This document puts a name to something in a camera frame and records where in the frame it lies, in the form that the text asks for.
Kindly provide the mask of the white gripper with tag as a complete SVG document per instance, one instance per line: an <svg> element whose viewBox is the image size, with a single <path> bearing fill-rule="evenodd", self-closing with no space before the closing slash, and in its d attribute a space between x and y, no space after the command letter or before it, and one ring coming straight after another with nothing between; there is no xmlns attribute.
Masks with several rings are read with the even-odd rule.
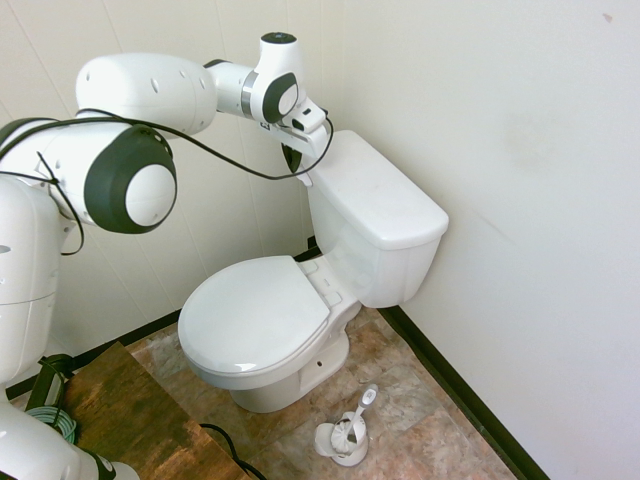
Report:
<svg viewBox="0 0 640 480"><path fill-rule="evenodd" d="M304 168L303 155L320 156L329 141L327 113L314 102L302 102L277 123L260 122L260 128L282 145L290 170Z"/></svg>

